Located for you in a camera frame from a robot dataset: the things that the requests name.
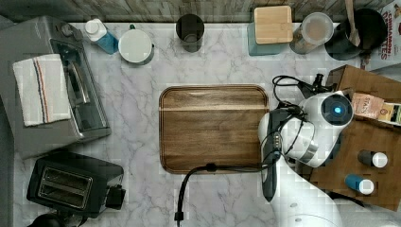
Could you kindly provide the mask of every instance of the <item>white lid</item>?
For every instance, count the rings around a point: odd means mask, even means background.
[[[89,39],[95,42],[102,38],[107,33],[107,30],[99,19],[94,19],[85,24],[85,32]]]
[[[374,155],[372,161],[376,167],[384,167],[386,166],[389,159],[387,158],[386,154],[378,152]]]
[[[359,191],[363,195],[370,195],[375,190],[375,185],[371,180],[362,180],[359,183]]]
[[[309,27],[315,25],[315,30],[310,32]],[[331,39],[334,33],[333,21],[326,14],[313,12],[302,21],[302,36],[304,39],[315,45],[324,44]]]
[[[121,56],[125,60],[134,63],[146,60],[151,53],[151,48],[150,37],[139,29],[127,31],[118,42],[118,50]]]

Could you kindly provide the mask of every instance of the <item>blue light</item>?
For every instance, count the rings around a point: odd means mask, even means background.
[[[340,107],[334,108],[334,112],[335,112],[336,114],[341,114],[341,108],[340,108]]]

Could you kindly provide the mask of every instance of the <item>striped towel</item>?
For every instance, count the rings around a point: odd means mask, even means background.
[[[60,55],[18,61],[12,68],[26,126],[71,118]]]

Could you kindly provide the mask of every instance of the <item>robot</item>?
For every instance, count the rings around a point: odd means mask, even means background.
[[[354,116],[342,92],[319,93],[266,113],[258,127],[261,141],[263,195],[279,227],[342,227],[337,205],[300,177],[286,157],[308,166],[326,165],[340,148],[340,133]]]

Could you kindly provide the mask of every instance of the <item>toaster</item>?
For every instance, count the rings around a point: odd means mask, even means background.
[[[120,210],[124,169],[96,158],[57,150],[36,161],[26,198],[57,211],[97,218]]]

